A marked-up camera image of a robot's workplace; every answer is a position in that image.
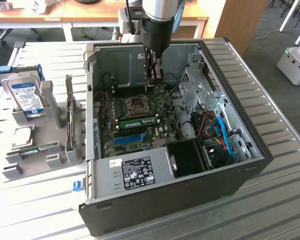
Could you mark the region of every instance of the motherboard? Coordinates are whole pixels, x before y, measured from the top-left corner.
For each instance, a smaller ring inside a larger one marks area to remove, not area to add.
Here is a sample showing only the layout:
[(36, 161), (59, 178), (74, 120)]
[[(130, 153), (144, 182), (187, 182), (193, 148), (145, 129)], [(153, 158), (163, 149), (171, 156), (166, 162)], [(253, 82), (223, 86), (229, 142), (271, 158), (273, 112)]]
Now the motherboard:
[(164, 147), (179, 138), (171, 87), (144, 87), (97, 91), (101, 157), (109, 158)]

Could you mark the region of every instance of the floor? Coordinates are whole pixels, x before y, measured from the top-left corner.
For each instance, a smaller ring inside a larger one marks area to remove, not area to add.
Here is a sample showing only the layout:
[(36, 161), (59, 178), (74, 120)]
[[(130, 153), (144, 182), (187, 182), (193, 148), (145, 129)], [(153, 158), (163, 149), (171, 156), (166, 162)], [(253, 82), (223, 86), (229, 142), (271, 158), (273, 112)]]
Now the floor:
[[(243, 58), (300, 134), (300, 86), (293, 85), (276, 67), (285, 48), (294, 45), (300, 30), (294, 29), (284, 33), (274, 32), (265, 39), (256, 39), (256, 37), (262, 37), (268, 32), (280, 28), (283, 22), (283, 19), (280, 18), (282, 9), (283, 7), (280, 8), (280, 2), (276, 0), (273, 8), (264, 10)], [(296, 18), (292, 19), (287, 29), (293, 28), (296, 21)], [(37, 31), (44, 42), (65, 40), (62, 29), (41, 28)], [(97, 33), (93, 38), (94, 40), (109, 40), (112, 36), (111, 29), (104, 30), (100, 28), (98, 31), (97, 28), (87, 28), (85, 31), (92, 37)], [(75, 41), (87, 40), (83, 38), (83, 33), (78, 28), (72, 29), (72, 34)], [(36, 42), (37, 39), (29, 29), (12, 31), (6, 38), (9, 47), (2, 48), (0, 44), (0, 66), (8, 63), (15, 41)]]

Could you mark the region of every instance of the power supply label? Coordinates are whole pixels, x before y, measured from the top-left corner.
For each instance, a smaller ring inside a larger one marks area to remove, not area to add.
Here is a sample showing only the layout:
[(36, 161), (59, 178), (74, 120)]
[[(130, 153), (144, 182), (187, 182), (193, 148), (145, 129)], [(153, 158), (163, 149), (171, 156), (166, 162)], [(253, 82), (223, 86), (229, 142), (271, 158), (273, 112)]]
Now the power supply label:
[(44, 107), (38, 95), (36, 95), (36, 86), (33, 82), (19, 83), (11, 85), (16, 100), (22, 110), (27, 114), (38, 114), (43, 112)]
[(121, 166), (126, 190), (156, 183), (149, 156), (123, 161)]

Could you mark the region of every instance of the green ram module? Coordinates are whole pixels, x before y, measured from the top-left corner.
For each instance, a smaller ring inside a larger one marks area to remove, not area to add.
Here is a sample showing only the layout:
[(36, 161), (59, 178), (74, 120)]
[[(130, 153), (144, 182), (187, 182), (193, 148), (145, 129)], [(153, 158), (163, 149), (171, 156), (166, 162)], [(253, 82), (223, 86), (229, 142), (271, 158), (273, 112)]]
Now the green ram module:
[(146, 126), (156, 125), (159, 120), (159, 115), (156, 114), (151, 117), (141, 117), (137, 119), (127, 119), (127, 120), (120, 120), (119, 127), (120, 129), (130, 129), (130, 128), (140, 128)]

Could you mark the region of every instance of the circuit board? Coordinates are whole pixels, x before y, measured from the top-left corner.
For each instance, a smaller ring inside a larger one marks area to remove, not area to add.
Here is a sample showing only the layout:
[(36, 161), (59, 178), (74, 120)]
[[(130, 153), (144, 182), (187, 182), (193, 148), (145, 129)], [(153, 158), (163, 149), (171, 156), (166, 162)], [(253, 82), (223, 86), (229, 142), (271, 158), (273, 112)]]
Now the circuit board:
[[(160, 148), (175, 141), (177, 136), (171, 123), (176, 124), (176, 116), (169, 96), (170, 90), (164, 85), (156, 85), (148, 94), (140, 94), (138, 91), (123, 91), (124, 94), (107, 91), (99, 94), (94, 101), (99, 107), (101, 157), (109, 158)], [(123, 144), (116, 142), (118, 135), (129, 135), (134, 131), (139, 132), (141, 140)]]

